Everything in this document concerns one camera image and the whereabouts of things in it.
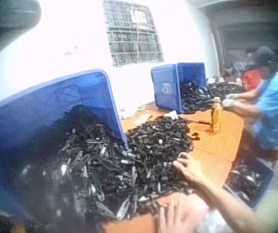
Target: window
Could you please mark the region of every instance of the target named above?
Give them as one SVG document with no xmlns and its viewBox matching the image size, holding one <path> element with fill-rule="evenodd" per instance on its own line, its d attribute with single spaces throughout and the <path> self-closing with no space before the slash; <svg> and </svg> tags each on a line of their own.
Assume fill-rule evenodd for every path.
<svg viewBox="0 0 278 233">
<path fill-rule="evenodd" d="M 103 4 L 114 66 L 163 61 L 149 8 L 115 0 L 104 0 Z"/>
</svg>

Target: paper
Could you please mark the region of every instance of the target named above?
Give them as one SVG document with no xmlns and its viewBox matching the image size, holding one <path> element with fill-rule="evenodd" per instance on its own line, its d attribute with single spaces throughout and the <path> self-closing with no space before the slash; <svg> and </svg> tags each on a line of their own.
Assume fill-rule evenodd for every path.
<svg viewBox="0 0 278 233">
<path fill-rule="evenodd" d="M 178 115 L 176 111 L 171 111 L 170 113 L 164 114 L 164 117 L 171 117 L 173 120 L 178 119 Z"/>
</svg>

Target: blue shirt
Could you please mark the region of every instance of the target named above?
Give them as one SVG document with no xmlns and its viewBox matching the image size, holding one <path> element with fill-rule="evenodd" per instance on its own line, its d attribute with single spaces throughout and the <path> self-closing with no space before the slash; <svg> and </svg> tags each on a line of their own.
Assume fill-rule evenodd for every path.
<svg viewBox="0 0 278 233">
<path fill-rule="evenodd" d="M 271 80 L 262 81 L 257 91 L 262 118 L 253 125 L 253 134 L 262 148 L 272 149 L 278 145 L 278 72 Z"/>
</svg>

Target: plastic bin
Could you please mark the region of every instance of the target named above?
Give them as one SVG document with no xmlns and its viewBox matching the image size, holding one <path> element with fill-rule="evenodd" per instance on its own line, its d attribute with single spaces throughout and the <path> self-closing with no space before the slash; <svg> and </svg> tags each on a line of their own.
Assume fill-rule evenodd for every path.
<svg viewBox="0 0 278 233">
<path fill-rule="evenodd" d="M 26 163 L 28 155 L 17 158 L 12 150 L 22 147 L 36 130 L 52 125 L 78 104 L 90 109 L 117 139 L 127 143 L 110 81 L 102 70 L 84 71 L 42 83 L 0 102 L 0 209 L 20 219 L 24 212 L 10 188 L 18 181 L 8 177 L 6 170 L 12 160 L 21 159 Z"/>
<path fill-rule="evenodd" d="M 206 86 L 204 63 L 177 63 L 151 69 L 154 97 L 157 107 L 183 113 L 180 97 L 180 83 L 194 81 Z"/>
<path fill-rule="evenodd" d="M 248 165 L 248 167 L 250 167 L 251 169 L 253 169 L 254 171 L 256 171 L 264 177 L 262 191 L 260 192 L 259 196 L 254 200 L 254 202 L 249 204 L 249 207 L 251 209 L 256 210 L 258 204 L 260 203 L 261 199 L 263 198 L 270 186 L 270 183 L 274 177 L 274 171 L 271 168 L 264 165 L 262 162 L 260 162 L 252 155 L 246 155 L 245 162 Z M 236 198 L 241 199 L 238 195 L 236 195 L 236 193 L 232 190 L 232 188 L 229 185 L 225 184 L 225 188 Z"/>
</svg>

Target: table surface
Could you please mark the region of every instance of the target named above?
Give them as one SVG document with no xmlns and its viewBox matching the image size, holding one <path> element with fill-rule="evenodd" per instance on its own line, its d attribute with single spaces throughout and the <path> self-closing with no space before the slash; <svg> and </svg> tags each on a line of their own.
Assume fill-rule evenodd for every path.
<svg viewBox="0 0 278 233">
<path fill-rule="evenodd" d="M 166 110 L 158 109 L 154 103 L 148 105 L 149 109 L 137 112 L 129 119 L 122 120 L 123 131 L 136 127 L 134 121 L 141 114 L 151 114 L 149 120 L 154 120 L 158 116 L 167 113 Z M 209 120 L 210 110 L 205 112 L 196 112 L 193 115 L 182 115 L 185 118 L 197 120 Z M 194 150 L 190 155 L 197 158 L 201 163 L 203 173 L 216 185 L 222 186 L 225 182 L 232 163 L 235 159 L 237 149 L 240 143 L 243 119 L 234 113 L 223 111 L 221 120 L 221 130 L 217 134 L 211 134 L 207 130 L 208 125 L 190 123 L 188 127 L 193 132 L 198 132 L 200 141 L 194 141 Z M 197 225 L 205 215 L 209 207 L 196 194 L 186 196 L 184 194 L 174 193 L 168 197 L 158 200 L 160 204 L 168 203 L 170 200 L 177 201 L 180 198 L 185 205 L 185 211 L 190 221 Z M 136 217 L 132 220 L 116 221 L 105 226 L 106 233 L 154 233 L 156 232 L 156 219 L 151 215 Z"/>
</svg>

